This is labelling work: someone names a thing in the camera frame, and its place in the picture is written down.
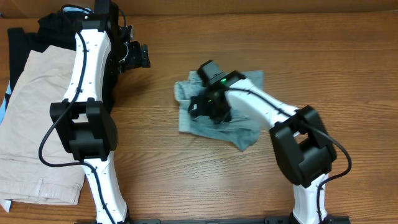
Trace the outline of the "light blue denim shorts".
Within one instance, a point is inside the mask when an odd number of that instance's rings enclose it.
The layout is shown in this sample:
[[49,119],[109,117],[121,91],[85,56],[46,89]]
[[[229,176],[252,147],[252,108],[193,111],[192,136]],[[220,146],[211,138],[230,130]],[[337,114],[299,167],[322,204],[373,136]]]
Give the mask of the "light blue denim shorts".
[[220,124],[215,124],[207,116],[193,118],[189,115],[190,98],[198,95],[202,89],[196,71],[189,72],[187,80],[175,83],[174,97],[179,103],[178,130],[181,133],[231,142],[240,151],[255,144],[261,135],[260,125],[237,110],[231,110],[230,122]]

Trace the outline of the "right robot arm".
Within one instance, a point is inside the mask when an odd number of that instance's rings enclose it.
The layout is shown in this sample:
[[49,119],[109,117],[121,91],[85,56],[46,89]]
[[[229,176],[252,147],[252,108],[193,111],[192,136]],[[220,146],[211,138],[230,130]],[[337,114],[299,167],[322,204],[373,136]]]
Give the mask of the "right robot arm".
[[282,222],[329,223],[324,186],[336,151],[318,112],[275,99],[237,71],[226,74],[201,68],[197,76],[202,89],[191,99],[191,116],[230,123],[232,112],[237,111],[268,130],[279,169],[294,190],[293,211]]

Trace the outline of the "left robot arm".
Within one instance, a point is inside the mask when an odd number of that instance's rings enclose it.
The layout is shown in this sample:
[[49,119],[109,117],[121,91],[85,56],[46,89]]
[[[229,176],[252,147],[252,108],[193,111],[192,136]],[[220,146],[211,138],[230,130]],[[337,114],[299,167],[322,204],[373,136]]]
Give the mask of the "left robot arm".
[[119,25],[117,18],[87,16],[75,27],[72,78],[62,101],[50,105],[53,124],[45,137],[56,131],[73,156],[64,165],[83,169],[95,203],[95,223],[131,223],[114,167],[118,132],[111,117],[112,92],[120,73],[150,67],[148,47],[134,41],[132,26]]

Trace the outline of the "black garment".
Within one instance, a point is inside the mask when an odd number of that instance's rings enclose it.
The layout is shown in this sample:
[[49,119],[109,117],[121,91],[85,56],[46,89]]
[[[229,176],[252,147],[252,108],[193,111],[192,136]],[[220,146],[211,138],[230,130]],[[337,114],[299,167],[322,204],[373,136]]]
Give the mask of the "black garment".
[[69,21],[79,13],[50,14],[40,19],[38,33],[7,30],[10,82],[1,114],[49,117],[51,103],[62,99],[75,68],[75,33]]

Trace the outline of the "beige folded shorts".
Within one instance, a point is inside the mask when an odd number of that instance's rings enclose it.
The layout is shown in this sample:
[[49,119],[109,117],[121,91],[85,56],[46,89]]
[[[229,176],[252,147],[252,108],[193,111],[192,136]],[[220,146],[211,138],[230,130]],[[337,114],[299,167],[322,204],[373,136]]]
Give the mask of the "beige folded shorts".
[[1,198],[25,203],[76,205],[85,174],[79,166],[53,168],[39,160],[52,125],[49,109],[62,100],[75,52],[50,46],[31,51],[1,123]]

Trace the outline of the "light blue garment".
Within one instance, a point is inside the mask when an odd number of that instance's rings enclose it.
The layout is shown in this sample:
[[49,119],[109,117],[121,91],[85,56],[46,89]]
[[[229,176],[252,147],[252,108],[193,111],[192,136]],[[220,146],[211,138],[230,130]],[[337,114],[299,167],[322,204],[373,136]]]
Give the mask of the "light blue garment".
[[43,165],[38,149],[52,125],[50,105],[68,88],[78,9],[39,19],[39,30],[7,31],[10,80],[1,105],[1,201],[76,205],[85,175],[78,166]]

